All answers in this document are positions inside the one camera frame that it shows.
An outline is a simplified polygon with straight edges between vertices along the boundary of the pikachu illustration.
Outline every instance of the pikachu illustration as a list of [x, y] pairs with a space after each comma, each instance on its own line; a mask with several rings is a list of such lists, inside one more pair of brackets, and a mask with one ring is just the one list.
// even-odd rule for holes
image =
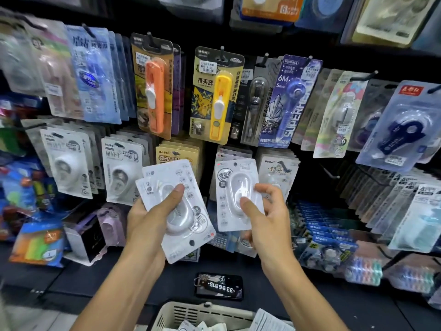
[[196, 98], [196, 103], [198, 105], [198, 114], [202, 117], [206, 117], [208, 110], [211, 108], [213, 95], [211, 94], [209, 97], [204, 97], [196, 86], [194, 90], [194, 95]]

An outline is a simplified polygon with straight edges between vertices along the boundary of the fingernail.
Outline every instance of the fingernail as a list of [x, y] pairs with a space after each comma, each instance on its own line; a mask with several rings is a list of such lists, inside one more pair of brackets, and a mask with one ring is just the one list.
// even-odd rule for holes
[[182, 192], [182, 191], [184, 191], [184, 189], [185, 189], [185, 187], [182, 183], [177, 184], [176, 187], [174, 188], [174, 190], [178, 191], [178, 192]]

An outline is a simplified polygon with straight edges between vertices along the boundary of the red logo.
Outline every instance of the red logo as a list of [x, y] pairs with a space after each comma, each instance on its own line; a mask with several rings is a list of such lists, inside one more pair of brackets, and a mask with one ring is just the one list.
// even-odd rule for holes
[[424, 87], [421, 87], [421, 86], [405, 85], [400, 89], [400, 94], [418, 96], [419, 94], [422, 93], [423, 89], [424, 89]]

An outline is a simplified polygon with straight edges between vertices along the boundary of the yellow clip dispenser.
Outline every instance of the yellow clip dispenser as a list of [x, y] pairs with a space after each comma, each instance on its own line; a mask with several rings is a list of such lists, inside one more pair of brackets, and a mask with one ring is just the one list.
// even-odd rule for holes
[[213, 105], [211, 108], [210, 139], [219, 141], [222, 138], [230, 101], [232, 75], [220, 72], [214, 80]]

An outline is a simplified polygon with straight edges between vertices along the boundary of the tiled floor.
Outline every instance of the tiled floor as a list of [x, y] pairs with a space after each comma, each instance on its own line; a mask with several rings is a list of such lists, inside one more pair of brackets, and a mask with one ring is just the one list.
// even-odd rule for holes
[[[69, 331], [78, 316], [59, 311], [25, 308], [14, 305], [6, 307], [11, 320], [11, 331]], [[139, 325], [135, 331], [146, 331]]]

